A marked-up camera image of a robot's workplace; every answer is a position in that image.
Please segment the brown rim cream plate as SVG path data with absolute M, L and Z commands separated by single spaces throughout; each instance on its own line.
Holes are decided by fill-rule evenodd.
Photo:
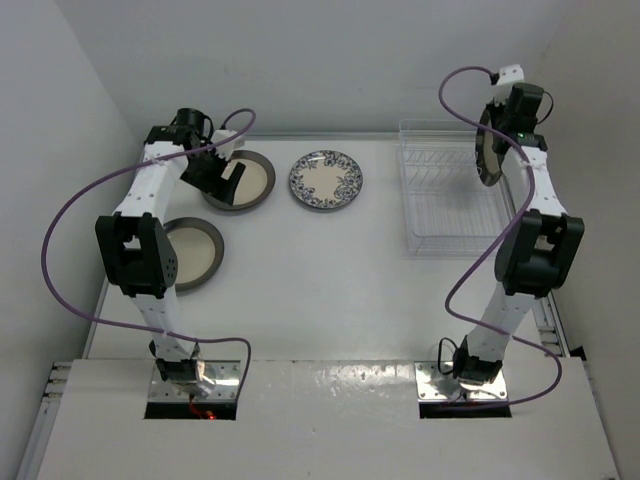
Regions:
M 235 150 L 226 171 L 238 164 L 245 166 L 231 204 L 226 204 L 210 195 L 201 194 L 213 208 L 239 212 L 256 207 L 271 193 L 276 182 L 276 172 L 271 161 L 264 155 L 252 150 Z

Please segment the blue floral white plate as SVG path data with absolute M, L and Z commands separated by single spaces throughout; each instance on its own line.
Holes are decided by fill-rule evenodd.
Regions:
M 307 207 L 337 210 L 351 203 L 361 192 L 364 176 L 349 155 L 319 150 L 299 158 L 289 172 L 289 188 Z

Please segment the patterned dark rim plate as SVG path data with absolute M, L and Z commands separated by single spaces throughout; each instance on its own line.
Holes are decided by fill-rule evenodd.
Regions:
M 494 152 L 493 134 L 478 127 L 475 137 L 476 167 L 481 182 L 491 187 L 502 176 L 501 157 Z

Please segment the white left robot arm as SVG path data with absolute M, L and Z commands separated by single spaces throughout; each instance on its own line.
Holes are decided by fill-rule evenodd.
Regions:
M 145 167 L 114 213 L 99 217 L 95 225 L 109 282 L 132 299 L 153 330 L 150 351 L 162 380 L 198 399 L 213 392 L 215 381 L 205 373 L 198 343 L 183 338 L 175 288 L 178 259 L 163 223 L 179 181 L 232 204 L 244 169 L 225 171 L 231 148 L 202 151 L 215 136 L 208 116 L 153 127 L 144 143 Z

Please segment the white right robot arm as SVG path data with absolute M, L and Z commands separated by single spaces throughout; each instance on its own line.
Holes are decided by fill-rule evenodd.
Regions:
M 547 168 L 547 145 L 536 133 L 543 88 L 518 82 L 508 96 L 488 103 L 476 133 L 481 182 L 505 180 L 518 208 L 514 225 L 498 247 L 496 288 L 480 325 L 453 355 L 452 375 L 468 385 L 491 383 L 500 373 L 507 346 L 537 301 L 560 288 L 585 231 L 558 200 Z

